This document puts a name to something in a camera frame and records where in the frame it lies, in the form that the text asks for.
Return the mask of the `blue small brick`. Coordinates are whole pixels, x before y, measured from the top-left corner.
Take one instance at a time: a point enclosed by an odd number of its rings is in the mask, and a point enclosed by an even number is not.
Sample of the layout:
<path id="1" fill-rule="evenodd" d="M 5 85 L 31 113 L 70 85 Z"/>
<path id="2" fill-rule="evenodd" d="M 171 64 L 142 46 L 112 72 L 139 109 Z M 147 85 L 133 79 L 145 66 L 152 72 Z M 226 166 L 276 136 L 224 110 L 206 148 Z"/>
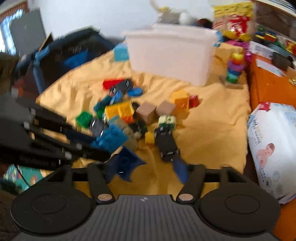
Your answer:
<path id="1" fill-rule="evenodd" d="M 110 105 L 118 104 L 123 101 L 124 93 L 122 91 L 117 91 L 110 101 Z"/>

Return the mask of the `green duplo brick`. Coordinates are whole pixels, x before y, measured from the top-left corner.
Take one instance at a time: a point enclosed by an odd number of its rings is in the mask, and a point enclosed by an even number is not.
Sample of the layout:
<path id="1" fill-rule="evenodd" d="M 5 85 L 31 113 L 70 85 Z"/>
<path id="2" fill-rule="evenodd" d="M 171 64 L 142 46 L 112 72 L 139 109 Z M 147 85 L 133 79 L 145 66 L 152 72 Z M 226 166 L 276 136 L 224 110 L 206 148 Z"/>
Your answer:
<path id="1" fill-rule="evenodd" d="M 87 111 L 83 111 L 75 118 L 76 124 L 82 128 L 89 128 L 93 119 L 92 114 Z"/>

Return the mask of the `large yellow brick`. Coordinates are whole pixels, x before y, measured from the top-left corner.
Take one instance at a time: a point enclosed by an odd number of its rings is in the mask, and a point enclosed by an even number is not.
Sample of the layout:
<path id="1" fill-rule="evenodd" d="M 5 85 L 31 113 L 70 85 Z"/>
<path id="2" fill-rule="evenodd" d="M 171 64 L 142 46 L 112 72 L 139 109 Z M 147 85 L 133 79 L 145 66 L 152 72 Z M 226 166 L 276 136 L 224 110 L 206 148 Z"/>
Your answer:
<path id="1" fill-rule="evenodd" d="M 132 107 L 132 103 L 130 101 L 125 101 L 106 106 L 104 113 L 106 120 L 109 121 L 115 116 L 119 116 L 120 118 L 133 116 L 134 108 Z"/>

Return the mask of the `yellow red snack bag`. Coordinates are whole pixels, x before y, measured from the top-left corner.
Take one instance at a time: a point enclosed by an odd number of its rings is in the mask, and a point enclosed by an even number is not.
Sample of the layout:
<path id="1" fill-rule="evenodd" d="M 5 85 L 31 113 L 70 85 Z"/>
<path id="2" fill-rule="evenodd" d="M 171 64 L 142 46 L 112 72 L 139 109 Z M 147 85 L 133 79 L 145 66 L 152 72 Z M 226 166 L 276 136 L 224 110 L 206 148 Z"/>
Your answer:
<path id="1" fill-rule="evenodd" d="M 254 32 L 254 10 L 252 1 L 215 4 L 212 29 L 223 37 L 241 42 L 249 42 Z"/>

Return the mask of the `pale green bead block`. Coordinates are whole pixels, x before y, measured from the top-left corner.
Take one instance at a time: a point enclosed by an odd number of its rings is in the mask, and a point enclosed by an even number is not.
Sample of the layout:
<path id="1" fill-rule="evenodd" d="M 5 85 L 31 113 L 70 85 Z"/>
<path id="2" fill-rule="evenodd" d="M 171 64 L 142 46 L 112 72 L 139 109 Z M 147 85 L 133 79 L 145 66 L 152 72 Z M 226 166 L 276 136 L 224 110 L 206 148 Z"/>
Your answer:
<path id="1" fill-rule="evenodd" d="M 167 127 L 171 130 L 175 130 L 177 125 L 177 119 L 174 115 L 162 115 L 158 120 L 158 127 Z"/>

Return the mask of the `right wooden cube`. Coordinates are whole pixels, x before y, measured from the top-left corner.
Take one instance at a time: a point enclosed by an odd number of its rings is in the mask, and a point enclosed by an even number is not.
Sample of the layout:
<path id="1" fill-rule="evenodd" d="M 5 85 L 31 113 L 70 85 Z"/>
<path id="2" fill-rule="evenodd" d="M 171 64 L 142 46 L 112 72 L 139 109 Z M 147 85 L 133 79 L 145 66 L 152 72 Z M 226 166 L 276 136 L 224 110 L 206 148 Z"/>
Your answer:
<path id="1" fill-rule="evenodd" d="M 162 115 L 173 115 L 176 109 L 176 105 L 164 100 L 156 108 L 156 114 L 158 116 Z"/>

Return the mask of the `baby wipes pack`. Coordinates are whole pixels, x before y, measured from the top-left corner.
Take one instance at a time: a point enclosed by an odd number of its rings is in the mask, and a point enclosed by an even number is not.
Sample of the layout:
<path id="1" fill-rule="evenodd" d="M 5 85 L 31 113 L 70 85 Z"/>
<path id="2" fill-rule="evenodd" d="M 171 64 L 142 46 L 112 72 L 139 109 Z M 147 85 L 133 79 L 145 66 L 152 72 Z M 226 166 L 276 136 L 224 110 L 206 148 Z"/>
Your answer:
<path id="1" fill-rule="evenodd" d="M 262 189 L 286 204 L 295 199 L 295 108 L 260 103 L 249 115 L 248 145 Z"/>

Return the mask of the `blue large brick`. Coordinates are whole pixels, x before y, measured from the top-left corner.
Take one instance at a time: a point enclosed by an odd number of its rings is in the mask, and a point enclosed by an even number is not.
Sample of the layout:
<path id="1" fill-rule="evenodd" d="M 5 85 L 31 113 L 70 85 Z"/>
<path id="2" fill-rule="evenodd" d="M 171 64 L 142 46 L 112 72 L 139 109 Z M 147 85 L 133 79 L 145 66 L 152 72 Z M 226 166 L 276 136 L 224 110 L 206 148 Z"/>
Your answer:
<path id="1" fill-rule="evenodd" d="M 99 150 L 114 153 L 123 143 L 128 140 L 128 136 L 116 125 L 110 125 L 104 129 L 101 136 L 97 137 L 90 145 Z"/>

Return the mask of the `yellow quilted blanket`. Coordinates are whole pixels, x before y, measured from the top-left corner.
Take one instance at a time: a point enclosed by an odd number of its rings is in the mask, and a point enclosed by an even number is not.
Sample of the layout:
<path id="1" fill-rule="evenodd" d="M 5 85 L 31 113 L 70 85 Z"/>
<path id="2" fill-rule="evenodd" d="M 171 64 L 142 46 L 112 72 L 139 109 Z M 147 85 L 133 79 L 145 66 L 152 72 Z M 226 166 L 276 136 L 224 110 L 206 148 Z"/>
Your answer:
<path id="1" fill-rule="evenodd" d="M 208 83 L 203 87 L 135 72 L 129 61 L 114 61 L 113 51 L 110 51 L 62 76 L 40 94 L 36 101 L 65 116 L 69 123 L 75 125 L 76 116 L 84 110 L 94 113 L 95 104 L 106 96 L 102 88 L 105 79 L 132 78 L 136 86 L 144 89 L 144 94 L 135 99 L 139 103 L 148 101 L 159 105 L 169 100 L 173 92 L 184 90 L 189 95 L 198 95 L 201 102 L 196 108 L 177 113 L 178 124 L 173 134 L 182 159 L 212 169 L 232 166 L 243 173 L 250 113 L 246 76 L 243 73 L 240 77 L 243 89 L 228 89 L 219 78 L 226 72 L 226 62 L 230 55 L 236 51 L 242 50 L 225 43 L 216 48 Z M 116 175 L 109 184 L 114 195 L 172 194 L 175 198 L 183 185 L 172 165 L 160 159 L 157 148 L 146 145 L 142 139 L 136 154 L 147 164 L 133 171 L 132 182 L 123 181 Z"/>

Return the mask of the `blue round disc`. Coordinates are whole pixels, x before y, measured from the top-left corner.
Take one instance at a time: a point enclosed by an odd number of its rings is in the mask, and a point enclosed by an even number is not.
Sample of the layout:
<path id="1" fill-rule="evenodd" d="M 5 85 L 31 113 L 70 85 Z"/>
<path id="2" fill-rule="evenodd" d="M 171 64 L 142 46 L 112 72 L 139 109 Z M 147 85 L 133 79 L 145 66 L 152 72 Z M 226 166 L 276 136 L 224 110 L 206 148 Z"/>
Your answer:
<path id="1" fill-rule="evenodd" d="M 129 90 L 126 94 L 129 97 L 139 97 L 143 95 L 143 89 L 140 87 L 134 87 L 131 90 Z"/>

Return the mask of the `white plastic storage bin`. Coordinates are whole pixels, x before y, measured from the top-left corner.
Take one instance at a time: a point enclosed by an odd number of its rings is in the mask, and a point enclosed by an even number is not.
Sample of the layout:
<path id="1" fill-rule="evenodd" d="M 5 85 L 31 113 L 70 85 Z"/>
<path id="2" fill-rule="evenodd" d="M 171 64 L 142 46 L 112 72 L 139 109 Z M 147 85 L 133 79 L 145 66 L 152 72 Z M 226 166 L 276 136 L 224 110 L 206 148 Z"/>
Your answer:
<path id="1" fill-rule="evenodd" d="M 155 24 L 123 34 L 134 71 L 179 79 L 195 86 L 206 84 L 219 40 L 217 31 Z"/>

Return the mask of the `dark grey toy car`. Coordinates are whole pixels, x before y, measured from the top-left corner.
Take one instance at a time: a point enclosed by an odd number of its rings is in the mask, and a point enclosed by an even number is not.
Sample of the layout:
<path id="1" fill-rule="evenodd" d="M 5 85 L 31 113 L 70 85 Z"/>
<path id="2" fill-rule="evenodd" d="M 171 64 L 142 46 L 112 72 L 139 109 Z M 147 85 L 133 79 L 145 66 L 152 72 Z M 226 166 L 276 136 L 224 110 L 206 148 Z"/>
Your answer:
<path id="1" fill-rule="evenodd" d="M 131 79 L 124 79 L 123 81 L 111 87 L 109 90 L 109 93 L 114 95 L 118 91 L 121 91 L 122 93 L 126 93 L 130 91 L 132 88 L 133 88 L 133 81 Z"/>

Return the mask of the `white plastic bag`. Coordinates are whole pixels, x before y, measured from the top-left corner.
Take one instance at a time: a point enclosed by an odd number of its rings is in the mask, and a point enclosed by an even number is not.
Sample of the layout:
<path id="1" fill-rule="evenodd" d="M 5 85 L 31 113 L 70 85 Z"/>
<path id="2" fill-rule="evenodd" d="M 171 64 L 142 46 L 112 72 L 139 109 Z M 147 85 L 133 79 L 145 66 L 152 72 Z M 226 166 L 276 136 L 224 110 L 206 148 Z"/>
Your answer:
<path id="1" fill-rule="evenodd" d="M 197 21 L 197 18 L 191 16 L 187 10 L 176 10 L 168 6 L 159 6 L 155 0 L 150 0 L 149 4 L 158 14 L 156 24 L 193 26 Z"/>

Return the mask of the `black toy truck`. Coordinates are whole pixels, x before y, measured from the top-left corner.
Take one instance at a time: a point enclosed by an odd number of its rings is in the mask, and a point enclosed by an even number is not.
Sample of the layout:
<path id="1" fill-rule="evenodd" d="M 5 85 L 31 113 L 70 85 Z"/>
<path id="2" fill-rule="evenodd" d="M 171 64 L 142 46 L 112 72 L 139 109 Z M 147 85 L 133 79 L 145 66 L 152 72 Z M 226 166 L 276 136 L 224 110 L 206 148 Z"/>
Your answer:
<path id="1" fill-rule="evenodd" d="M 180 156 L 180 149 L 169 127 L 161 126 L 154 130 L 154 143 L 163 161 L 170 162 L 173 157 Z"/>

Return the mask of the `red wedge block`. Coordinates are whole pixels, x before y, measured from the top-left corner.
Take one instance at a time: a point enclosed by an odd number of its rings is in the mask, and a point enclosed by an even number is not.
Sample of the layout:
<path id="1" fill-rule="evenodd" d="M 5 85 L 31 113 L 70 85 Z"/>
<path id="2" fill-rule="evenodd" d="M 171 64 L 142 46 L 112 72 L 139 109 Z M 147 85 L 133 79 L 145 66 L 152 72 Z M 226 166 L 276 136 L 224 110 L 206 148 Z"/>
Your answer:
<path id="1" fill-rule="evenodd" d="M 105 79 L 102 82 L 103 89 L 109 90 L 109 89 L 111 89 L 111 87 L 117 85 L 118 83 L 121 83 L 123 80 L 125 80 L 125 79 L 124 78 Z"/>

